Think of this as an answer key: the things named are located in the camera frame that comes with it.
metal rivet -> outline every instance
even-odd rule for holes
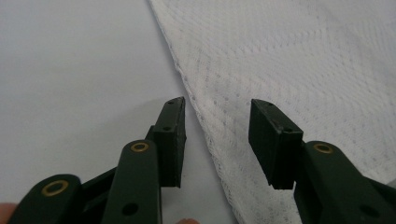
[[[327,153],[327,154],[332,154],[334,152],[334,150],[332,150],[332,147],[321,143],[314,144],[314,149],[316,149],[321,153]]]
[[[56,185],[59,185],[59,188],[57,188],[56,190],[50,189],[54,188]],[[68,186],[69,182],[65,180],[55,180],[46,185],[46,187],[41,190],[41,193],[46,197],[52,197],[62,193],[65,189],[67,189]]]
[[[131,150],[134,152],[143,152],[147,149],[149,149],[149,144],[143,142],[135,143],[131,146]]]

finger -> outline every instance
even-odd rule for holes
[[[16,207],[15,203],[0,203],[0,224],[7,224]]]
[[[199,222],[192,218],[183,218],[177,224],[199,224]]]

white textured fabric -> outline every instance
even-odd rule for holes
[[[250,100],[304,140],[339,146],[364,174],[396,177],[396,2],[151,0],[240,223],[296,223],[248,144]]]

small hole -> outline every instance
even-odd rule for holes
[[[368,205],[361,205],[360,210],[369,217],[380,217],[378,211]]]
[[[144,148],[145,147],[145,145],[143,145],[143,144],[136,144],[136,145],[134,145],[134,148],[135,149],[142,149],[142,148]]]
[[[322,151],[330,151],[330,148],[328,146],[324,146],[324,145],[318,146],[318,149],[320,149]]]
[[[316,149],[321,153],[327,153],[327,154],[333,153],[332,148],[330,146],[321,143],[315,144],[314,149]]]
[[[136,214],[137,210],[139,210],[139,206],[135,203],[128,203],[122,208],[122,213],[125,216],[131,216]]]
[[[47,188],[48,193],[53,193],[55,191],[60,190],[64,185],[62,183],[57,183]]]

